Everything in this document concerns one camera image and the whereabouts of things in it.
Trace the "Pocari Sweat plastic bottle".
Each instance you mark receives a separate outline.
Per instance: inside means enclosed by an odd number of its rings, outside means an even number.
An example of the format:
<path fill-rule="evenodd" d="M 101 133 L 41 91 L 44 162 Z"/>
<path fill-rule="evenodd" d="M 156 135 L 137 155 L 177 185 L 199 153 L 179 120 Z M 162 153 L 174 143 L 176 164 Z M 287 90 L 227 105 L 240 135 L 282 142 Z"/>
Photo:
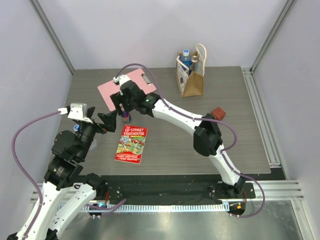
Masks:
<path fill-rule="evenodd" d="M 182 69 L 190 75 L 191 73 L 191 65 L 192 65 L 192 60 L 191 60 L 191 55 L 190 51 L 188 49 L 185 49 L 182 54 L 180 55 L 180 61 L 183 63 L 184 66 L 187 66 L 188 70 L 182 66 Z"/>

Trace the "burlap canvas tote bag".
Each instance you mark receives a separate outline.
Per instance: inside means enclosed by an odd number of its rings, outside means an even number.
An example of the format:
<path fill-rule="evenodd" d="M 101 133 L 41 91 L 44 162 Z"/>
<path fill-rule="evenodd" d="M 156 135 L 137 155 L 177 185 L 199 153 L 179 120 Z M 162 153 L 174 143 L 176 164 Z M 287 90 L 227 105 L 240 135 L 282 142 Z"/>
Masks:
<path fill-rule="evenodd" d="M 182 68 L 182 66 L 184 66 L 186 70 L 188 70 L 188 67 L 180 61 L 181 54 L 182 53 L 179 52 L 176 57 L 176 80 L 180 96 L 182 98 L 203 96 L 205 87 L 205 65 L 207 60 L 206 47 L 198 43 L 195 46 L 195 52 L 190 52 L 191 57 L 198 57 L 198 62 L 192 62 L 191 64 L 190 75 Z"/>

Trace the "small water bottle blue cap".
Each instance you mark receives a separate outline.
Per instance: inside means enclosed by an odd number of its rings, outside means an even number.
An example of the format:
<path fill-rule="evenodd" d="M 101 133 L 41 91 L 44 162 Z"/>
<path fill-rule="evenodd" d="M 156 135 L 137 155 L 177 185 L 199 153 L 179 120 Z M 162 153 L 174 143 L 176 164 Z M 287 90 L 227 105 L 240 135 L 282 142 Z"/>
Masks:
<path fill-rule="evenodd" d="M 75 124 L 74 127 L 73 127 L 73 130 L 75 132 L 77 132 L 79 129 L 80 129 L 80 125 L 79 124 Z"/>

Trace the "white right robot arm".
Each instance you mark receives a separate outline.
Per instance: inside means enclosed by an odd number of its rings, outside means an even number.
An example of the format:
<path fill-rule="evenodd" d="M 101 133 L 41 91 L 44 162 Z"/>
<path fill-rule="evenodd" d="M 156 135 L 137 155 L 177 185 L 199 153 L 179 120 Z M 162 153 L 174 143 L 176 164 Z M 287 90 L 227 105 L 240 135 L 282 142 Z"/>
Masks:
<path fill-rule="evenodd" d="M 169 103 L 154 92 L 146 94 L 131 80 L 122 84 L 120 90 L 110 98 L 119 114 L 136 110 L 188 132 L 193 137 L 194 150 L 209 158 L 218 170 L 227 193 L 232 197 L 243 193 L 246 180 L 226 153 L 219 121 L 212 115 L 194 114 Z"/>

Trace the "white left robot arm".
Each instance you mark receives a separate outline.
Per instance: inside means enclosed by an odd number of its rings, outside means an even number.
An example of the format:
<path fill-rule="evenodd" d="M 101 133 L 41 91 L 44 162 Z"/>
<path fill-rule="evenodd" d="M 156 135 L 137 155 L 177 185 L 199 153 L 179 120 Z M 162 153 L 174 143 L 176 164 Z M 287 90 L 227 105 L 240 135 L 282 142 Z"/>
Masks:
<path fill-rule="evenodd" d="M 14 134 L 11 141 L 14 161 L 35 187 L 38 199 L 23 227 L 10 234 L 7 237 L 9 240 L 57 240 L 89 201 L 107 194 L 106 181 L 101 176 L 90 173 L 85 176 L 73 197 L 62 208 L 58 208 L 65 195 L 74 187 L 83 169 L 81 163 L 85 161 L 95 135 L 113 133 L 116 130 L 117 111 L 99 113 L 101 123 L 92 119 L 94 111 L 94 107 L 87 107 L 84 103 L 72 103 L 31 120 Z M 55 115 L 67 115 L 79 127 L 75 133 L 64 130 L 56 135 L 51 148 L 54 157 L 43 177 L 42 186 L 39 186 L 19 161 L 16 140 L 22 130 L 31 124 Z"/>

